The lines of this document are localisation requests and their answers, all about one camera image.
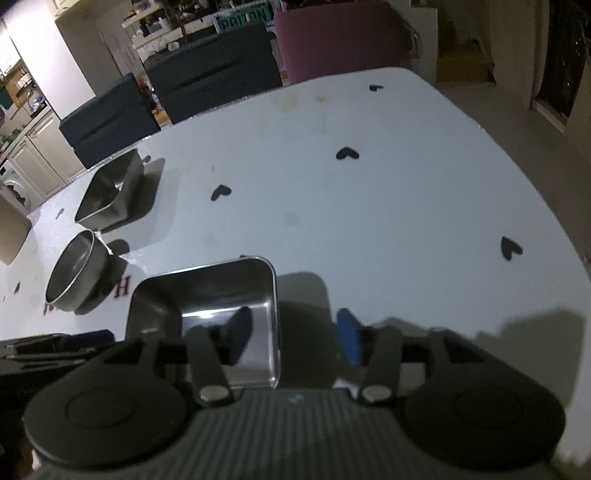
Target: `blue object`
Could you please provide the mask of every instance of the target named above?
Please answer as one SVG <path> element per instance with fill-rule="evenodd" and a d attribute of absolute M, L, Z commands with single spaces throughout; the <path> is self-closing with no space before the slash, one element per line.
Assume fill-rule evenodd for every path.
<path fill-rule="evenodd" d="M 348 309 L 340 309 L 336 313 L 337 340 L 350 367 L 363 365 L 360 331 L 359 320 Z"/>

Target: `kitchen counter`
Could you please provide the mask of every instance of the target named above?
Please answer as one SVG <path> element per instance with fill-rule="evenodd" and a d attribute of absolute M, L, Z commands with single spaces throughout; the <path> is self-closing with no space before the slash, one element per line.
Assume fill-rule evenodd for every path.
<path fill-rule="evenodd" d="M 46 106 L 43 111 L 38 114 L 35 118 L 31 119 L 31 121 L 27 124 L 25 128 L 22 129 L 22 132 L 18 134 L 18 137 L 14 139 L 14 141 L 8 146 L 6 151 L 0 155 L 0 166 L 4 163 L 4 160 L 10 155 L 10 152 L 18 145 L 18 143 L 29 133 L 31 128 L 37 125 L 43 118 L 49 115 L 53 110 L 51 107 Z"/>

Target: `white kitchen cabinet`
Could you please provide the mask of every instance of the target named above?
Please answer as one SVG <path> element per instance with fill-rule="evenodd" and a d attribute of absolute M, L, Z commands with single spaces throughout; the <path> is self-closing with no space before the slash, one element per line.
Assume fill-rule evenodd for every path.
<path fill-rule="evenodd" d="M 60 131 L 55 112 L 45 115 L 27 134 L 47 162 L 66 183 L 84 170 L 74 149 Z"/>
<path fill-rule="evenodd" d="M 9 158 L 14 166 L 22 173 L 23 178 L 37 187 L 44 197 L 50 197 L 64 181 L 45 161 L 43 155 L 27 137 L 24 137 L 12 150 Z"/>

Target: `metal screw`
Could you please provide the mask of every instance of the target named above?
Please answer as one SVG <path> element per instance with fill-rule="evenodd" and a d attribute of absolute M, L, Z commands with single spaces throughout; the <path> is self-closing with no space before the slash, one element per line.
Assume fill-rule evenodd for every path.
<path fill-rule="evenodd" d="M 361 396 L 370 403 L 384 401 L 392 396 L 392 390 L 384 385 L 370 385 L 365 387 Z"/>
<path fill-rule="evenodd" d="M 230 391 L 223 385 L 207 385 L 199 390 L 199 398 L 205 402 L 224 400 L 230 396 Z"/>

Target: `stainless steel bowl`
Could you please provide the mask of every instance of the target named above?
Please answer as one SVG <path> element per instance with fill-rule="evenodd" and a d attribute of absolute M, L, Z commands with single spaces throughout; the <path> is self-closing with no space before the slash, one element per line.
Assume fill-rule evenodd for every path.
<path fill-rule="evenodd" d="M 90 181 L 74 221 L 101 231 L 127 220 L 143 175 L 144 164 L 136 149 L 107 163 Z"/>
<path fill-rule="evenodd" d="M 80 232 L 57 260 L 45 301 L 65 312 L 73 312 L 90 296 L 108 259 L 107 247 L 92 231 Z"/>
<path fill-rule="evenodd" d="M 277 285 L 261 257 L 186 268 L 146 278 L 131 297 L 126 340 L 146 333 L 185 335 L 195 325 L 224 326 L 242 307 L 252 334 L 238 363 L 224 366 L 233 387 L 275 387 L 280 376 Z"/>

